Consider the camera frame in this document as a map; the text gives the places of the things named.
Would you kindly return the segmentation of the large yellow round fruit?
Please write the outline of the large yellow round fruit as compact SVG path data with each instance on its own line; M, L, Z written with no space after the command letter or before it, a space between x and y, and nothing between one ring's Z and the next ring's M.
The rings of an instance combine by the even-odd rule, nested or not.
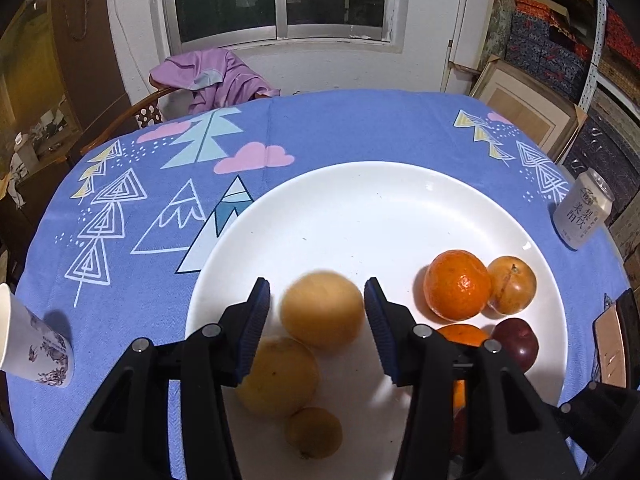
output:
M363 299L358 287L343 275L318 271L302 276L286 291L279 316L294 338L312 348L334 352L359 336Z

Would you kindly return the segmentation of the dark red plum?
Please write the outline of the dark red plum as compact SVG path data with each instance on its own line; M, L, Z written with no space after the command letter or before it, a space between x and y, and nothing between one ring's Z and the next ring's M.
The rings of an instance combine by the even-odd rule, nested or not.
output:
M506 318L492 330L491 338L498 341L514 359L523 373L536 362L539 342L530 325L521 318Z

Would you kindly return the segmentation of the white paper cup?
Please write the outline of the white paper cup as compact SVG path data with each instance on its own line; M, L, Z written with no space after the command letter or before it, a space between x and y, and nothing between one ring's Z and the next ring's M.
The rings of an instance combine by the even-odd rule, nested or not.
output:
M0 286L1 369L31 382L65 388L74 374L70 342Z

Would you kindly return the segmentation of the orange persimmon-like fruit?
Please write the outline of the orange persimmon-like fruit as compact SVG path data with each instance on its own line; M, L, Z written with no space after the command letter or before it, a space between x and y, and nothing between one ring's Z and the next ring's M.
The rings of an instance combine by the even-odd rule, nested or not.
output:
M518 257L502 256L487 268L491 281L489 305L501 315L523 311L533 301L537 278L530 266Z

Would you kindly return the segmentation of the yellow fruit middle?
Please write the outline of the yellow fruit middle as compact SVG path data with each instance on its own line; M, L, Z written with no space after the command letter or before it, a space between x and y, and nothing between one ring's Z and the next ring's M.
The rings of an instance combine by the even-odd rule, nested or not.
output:
M244 408L267 418L285 418L308 404L320 382L312 352L288 337L262 338L250 374L236 388Z

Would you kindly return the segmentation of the small yellow fruit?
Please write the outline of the small yellow fruit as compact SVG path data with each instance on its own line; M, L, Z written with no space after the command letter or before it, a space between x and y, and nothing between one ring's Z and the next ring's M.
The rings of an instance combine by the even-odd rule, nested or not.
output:
M305 460L323 460L335 454L343 443L340 420L324 408L303 408L285 424L285 440Z

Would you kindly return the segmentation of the beige drink can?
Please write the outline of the beige drink can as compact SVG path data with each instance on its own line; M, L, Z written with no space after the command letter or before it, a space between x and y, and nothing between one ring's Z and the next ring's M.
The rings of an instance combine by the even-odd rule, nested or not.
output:
M596 170L588 168L575 180L552 214L560 239L577 250L593 236L612 211L614 195Z

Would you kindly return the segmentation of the framed picture leaning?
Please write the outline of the framed picture leaning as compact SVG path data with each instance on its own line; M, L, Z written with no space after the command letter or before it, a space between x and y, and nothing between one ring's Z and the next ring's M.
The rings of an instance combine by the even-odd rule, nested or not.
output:
M563 159L587 119L578 105L496 56L470 96L516 125L554 162Z

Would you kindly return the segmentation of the wooden chair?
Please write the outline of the wooden chair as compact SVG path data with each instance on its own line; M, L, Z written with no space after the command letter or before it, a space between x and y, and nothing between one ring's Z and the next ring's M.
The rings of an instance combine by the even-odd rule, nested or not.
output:
M114 138L117 131L122 128L126 122L134 120L139 129L161 124L164 121L164 115L160 110L160 100L176 91L176 88L164 86L157 87L153 93L149 94L136 104L132 104L122 112L122 114L115 118L102 133L80 149L80 154L85 155L94 148L97 148L111 140L111 138Z

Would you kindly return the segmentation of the pink cloth garment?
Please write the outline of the pink cloth garment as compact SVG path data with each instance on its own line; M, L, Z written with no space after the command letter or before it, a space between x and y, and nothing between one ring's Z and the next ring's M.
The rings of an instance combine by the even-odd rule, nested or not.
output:
M150 78L161 87L190 91L190 114L281 95L280 89L274 88L236 54L224 48L168 56L152 68Z

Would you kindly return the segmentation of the shelf with stacked boxes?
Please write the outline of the shelf with stacked boxes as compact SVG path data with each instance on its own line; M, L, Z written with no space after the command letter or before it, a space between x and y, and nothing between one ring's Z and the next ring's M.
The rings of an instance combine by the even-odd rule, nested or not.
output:
M503 57L574 108L639 120L639 46L605 0L513 0Z

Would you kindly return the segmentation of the window with metal frame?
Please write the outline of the window with metal frame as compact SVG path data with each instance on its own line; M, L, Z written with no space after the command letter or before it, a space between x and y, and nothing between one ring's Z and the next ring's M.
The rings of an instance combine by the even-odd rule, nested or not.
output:
M171 52L295 40L391 44L408 0L162 0Z

